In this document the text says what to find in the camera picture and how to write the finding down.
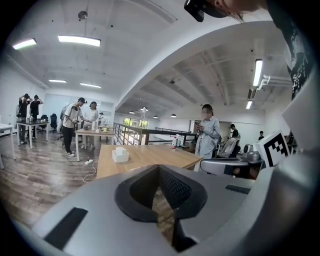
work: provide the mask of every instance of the backpack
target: backpack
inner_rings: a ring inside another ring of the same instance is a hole
[[[61,120],[64,119],[64,117],[65,117],[65,112],[66,112],[68,106],[69,106],[69,104],[66,105],[66,106],[64,106],[64,107],[62,108],[61,113],[60,113],[60,119],[61,119]]]

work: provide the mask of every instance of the vr headset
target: vr headset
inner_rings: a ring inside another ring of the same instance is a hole
[[[213,4],[206,0],[186,0],[184,9],[198,22],[204,21],[205,13],[215,18],[224,18],[228,16],[227,13],[223,14],[221,11],[218,11]]]

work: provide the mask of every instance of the light blue shirt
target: light blue shirt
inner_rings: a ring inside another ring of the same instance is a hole
[[[212,153],[217,148],[220,137],[220,123],[217,118],[211,116],[209,119],[203,120],[200,125],[203,126],[203,131],[199,132],[195,152],[199,155]]]

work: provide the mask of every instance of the wall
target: wall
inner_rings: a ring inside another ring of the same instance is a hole
[[[81,91],[67,88],[48,89],[45,91],[45,98],[48,103],[43,104],[44,110],[46,113],[50,113],[50,115],[52,113],[56,113],[58,116],[65,105],[74,103],[80,97],[84,97],[88,102],[87,105],[84,105],[81,108],[84,117],[86,116],[86,111],[89,111],[89,104],[92,101],[95,101],[97,102],[97,110],[104,113],[104,117],[107,119],[108,124],[113,124],[115,116],[115,102],[117,99],[107,94],[94,91]]]
[[[282,117],[283,111],[291,102],[292,90],[291,88],[285,89],[278,98],[275,99],[273,104],[270,104],[265,109],[265,125],[264,136],[272,134],[273,132],[281,129],[283,135],[290,133],[290,128]]]
[[[1,62],[0,64],[0,116],[1,123],[14,123],[16,115],[16,106],[19,103],[19,97],[29,94],[31,98],[38,95],[41,100],[45,98],[45,90],[36,85],[33,81],[22,75],[10,63]],[[43,105],[39,106],[39,115],[42,115]]]

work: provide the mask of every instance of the black mesh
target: black mesh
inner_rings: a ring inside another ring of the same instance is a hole
[[[172,209],[178,208],[192,193],[190,186],[163,169],[160,169],[159,185]]]

